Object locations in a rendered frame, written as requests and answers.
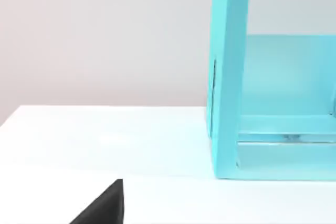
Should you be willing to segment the light blue rack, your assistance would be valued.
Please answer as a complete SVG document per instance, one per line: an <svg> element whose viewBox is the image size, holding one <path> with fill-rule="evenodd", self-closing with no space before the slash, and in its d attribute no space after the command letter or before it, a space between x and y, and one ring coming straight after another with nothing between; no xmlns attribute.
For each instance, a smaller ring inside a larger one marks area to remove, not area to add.
<svg viewBox="0 0 336 224"><path fill-rule="evenodd" d="M212 0L206 128L214 175L336 181L336 34L248 35Z"/></svg>

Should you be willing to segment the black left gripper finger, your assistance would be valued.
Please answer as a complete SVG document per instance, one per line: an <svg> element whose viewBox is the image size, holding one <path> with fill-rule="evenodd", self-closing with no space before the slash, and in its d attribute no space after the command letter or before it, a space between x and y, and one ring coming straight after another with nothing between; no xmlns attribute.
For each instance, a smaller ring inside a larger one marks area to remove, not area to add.
<svg viewBox="0 0 336 224"><path fill-rule="evenodd" d="M123 179L116 179L69 224L123 224Z"/></svg>

